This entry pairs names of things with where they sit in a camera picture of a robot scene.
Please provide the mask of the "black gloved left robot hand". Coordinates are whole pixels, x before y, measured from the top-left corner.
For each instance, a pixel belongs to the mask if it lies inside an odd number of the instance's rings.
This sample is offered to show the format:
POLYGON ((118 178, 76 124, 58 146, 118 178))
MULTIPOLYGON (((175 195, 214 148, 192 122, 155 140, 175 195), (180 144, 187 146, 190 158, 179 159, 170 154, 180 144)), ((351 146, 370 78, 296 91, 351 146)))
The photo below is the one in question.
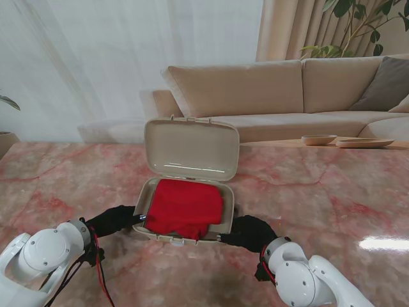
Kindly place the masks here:
POLYGON ((135 207, 120 205, 107 209, 96 217, 87 220, 85 224, 98 238, 106 237, 146 220, 145 214, 135 215, 134 212, 135 207))

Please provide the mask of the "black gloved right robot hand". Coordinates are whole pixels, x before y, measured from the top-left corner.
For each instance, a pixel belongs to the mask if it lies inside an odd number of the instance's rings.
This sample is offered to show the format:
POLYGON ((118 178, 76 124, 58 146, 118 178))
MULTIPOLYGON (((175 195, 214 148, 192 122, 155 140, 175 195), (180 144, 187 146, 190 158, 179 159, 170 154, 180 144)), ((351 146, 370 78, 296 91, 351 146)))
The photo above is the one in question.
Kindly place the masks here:
POLYGON ((234 218, 231 231, 217 236, 219 242, 242 247, 253 253, 262 252, 276 238, 278 236, 267 222, 250 215, 234 218))

